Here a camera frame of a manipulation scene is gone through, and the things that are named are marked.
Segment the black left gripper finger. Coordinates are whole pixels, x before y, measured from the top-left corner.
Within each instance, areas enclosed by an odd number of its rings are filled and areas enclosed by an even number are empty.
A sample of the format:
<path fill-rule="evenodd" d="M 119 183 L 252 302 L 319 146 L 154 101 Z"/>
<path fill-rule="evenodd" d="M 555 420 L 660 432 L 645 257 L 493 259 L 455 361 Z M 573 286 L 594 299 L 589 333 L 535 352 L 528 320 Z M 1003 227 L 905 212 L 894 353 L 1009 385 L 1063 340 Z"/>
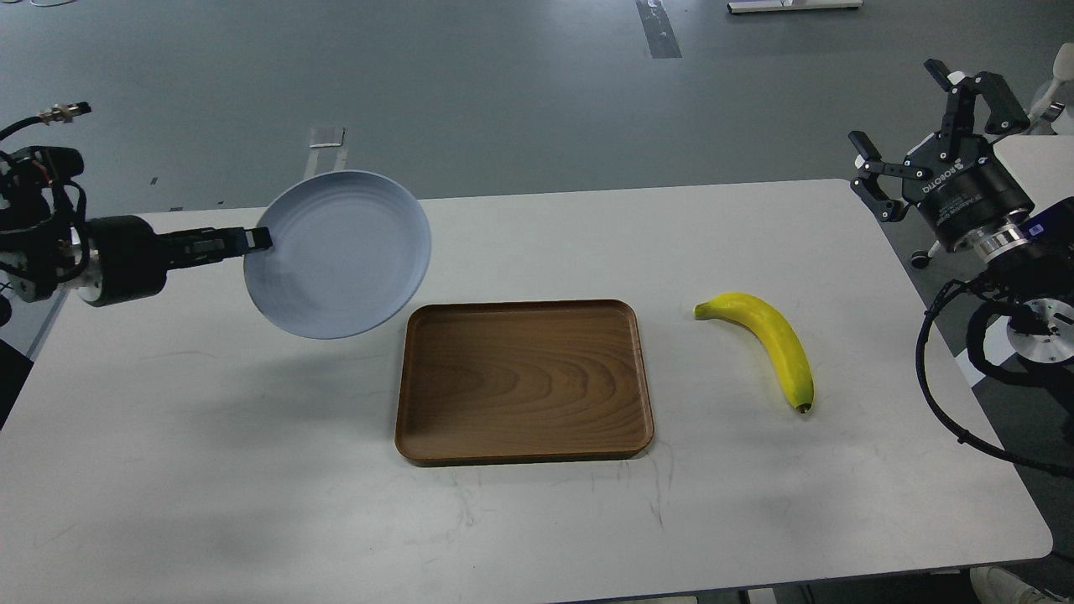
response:
<path fill-rule="evenodd" d="M 268 228 L 211 229 L 207 234 L 211 257 L 242 257 L 255 251 L 268 251 L 273 238 Z"/>

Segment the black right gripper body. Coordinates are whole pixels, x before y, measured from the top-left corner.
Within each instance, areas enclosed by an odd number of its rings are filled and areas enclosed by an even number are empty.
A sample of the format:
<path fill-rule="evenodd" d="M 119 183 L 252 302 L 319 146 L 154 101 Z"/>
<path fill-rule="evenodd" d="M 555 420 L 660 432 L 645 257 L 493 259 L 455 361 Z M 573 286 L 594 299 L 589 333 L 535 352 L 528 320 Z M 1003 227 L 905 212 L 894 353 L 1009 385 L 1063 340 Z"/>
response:
<path fill-rule="evenodd" d="M 932 134 L 905 159 L 910 175 L 923 172 L 924 179 L 903 179 L 902 199 L 918 210 L 945 251 L 956 251 L 971 231 L 1006 218 L 1022 222 L 1035 208 L 982 135 L 960 138 L 950 152 Z"/>

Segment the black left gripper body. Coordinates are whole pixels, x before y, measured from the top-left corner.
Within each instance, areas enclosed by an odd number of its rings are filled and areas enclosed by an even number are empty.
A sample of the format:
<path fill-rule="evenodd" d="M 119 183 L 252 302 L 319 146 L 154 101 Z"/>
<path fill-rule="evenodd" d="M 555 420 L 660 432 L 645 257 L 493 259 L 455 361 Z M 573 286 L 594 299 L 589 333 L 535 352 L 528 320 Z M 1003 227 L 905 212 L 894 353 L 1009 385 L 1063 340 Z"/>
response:
<path fill-rule="evenodd" d="M 83 299 L 103 307 L 164 290 L 169 271 L 195 267 L 202 253 L 193 251 L 193 245 L 211 230 L 160 234 L 137 216 L 113 216 L 86 222 L 86 233 L 96 253 L 96 274 L 83 287 Z"/>

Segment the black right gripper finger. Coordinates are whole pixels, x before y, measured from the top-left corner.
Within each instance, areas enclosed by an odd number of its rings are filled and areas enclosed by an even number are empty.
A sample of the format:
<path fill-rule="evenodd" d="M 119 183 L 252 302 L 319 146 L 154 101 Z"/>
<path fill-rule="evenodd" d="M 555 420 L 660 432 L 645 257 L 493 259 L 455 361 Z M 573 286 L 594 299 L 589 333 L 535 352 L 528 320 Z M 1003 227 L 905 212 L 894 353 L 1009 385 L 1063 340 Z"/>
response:
<path fill-rule="evenodd" d="M 851 182 L 851 189 L 862 199 L 863 205 L 879 222 L 902 221 L 911 207 L 920 206 L 924 200 L 924 168 L 915 164 L 913 154 L 908 154 L 902 162 L 886 162 L 863 131 L 850 131 L 848 140 L 857 153 L 857 174 Z M 881 186 L 882 177 L 900 179 L 901 195 L 887 195 Z"/>
<path fill-rule="evenodd" d="M 989 156 L 995 142 L 1024 133 L 1030 127 L 1030 118 L 1000 74 L 956 73 L 939 59 L 927 59 L 924 68 L 946 92 L 946 106 L 937 131 L 937 159 L 967 159 L 970 154 L 977 158 Z M 974 130 L 979 99 L 988 107 L 982 134 Z"/>

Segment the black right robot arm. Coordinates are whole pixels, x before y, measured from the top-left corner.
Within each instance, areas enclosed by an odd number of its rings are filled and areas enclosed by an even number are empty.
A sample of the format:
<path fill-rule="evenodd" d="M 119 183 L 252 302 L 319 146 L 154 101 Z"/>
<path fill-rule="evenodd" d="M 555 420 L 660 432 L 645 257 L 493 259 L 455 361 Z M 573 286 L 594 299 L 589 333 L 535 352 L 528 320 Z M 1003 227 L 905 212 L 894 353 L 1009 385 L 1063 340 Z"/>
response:
<path fill-rule="evenodd" d="M 975 251 L 986 265 L 983 283 L 1000 294 L 997 313 L 1008 315 L 1024 373 L 986 361 L 981 326 L 967 332 L 967 355 L 997 382 L 1044 388 L 1071 405 L 1071 246 L 1060 234 L 1028 233 L 1035 203 L 995 149 L 1030 118 L 1000 74 L 963 74 L 937 59 L 924 67 L 945 92 L 939 129 L 901 162 L 883 161 L 866 133 L 852 131 L 852 191 L 881 222 L 901 221 L 914 208 L 944 251 Z"/>

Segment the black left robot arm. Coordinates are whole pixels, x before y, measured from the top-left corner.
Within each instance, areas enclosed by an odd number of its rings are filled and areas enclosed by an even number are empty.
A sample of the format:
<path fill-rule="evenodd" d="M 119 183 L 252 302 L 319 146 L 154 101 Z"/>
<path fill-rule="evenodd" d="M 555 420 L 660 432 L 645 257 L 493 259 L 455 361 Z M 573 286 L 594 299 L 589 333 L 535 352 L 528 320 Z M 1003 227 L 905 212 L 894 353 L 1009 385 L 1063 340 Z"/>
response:
<path fill-rule="evenodd" d="M 14 301 L 74 290 L 107 307 L 164 291 L 169 272 L 268 251 L 268 228 L 195 228 L 158 233 L 137 216 L 91 219 L 73 148 L 31 145 L 3 153 L 1 251 L 3 323 Z"/>

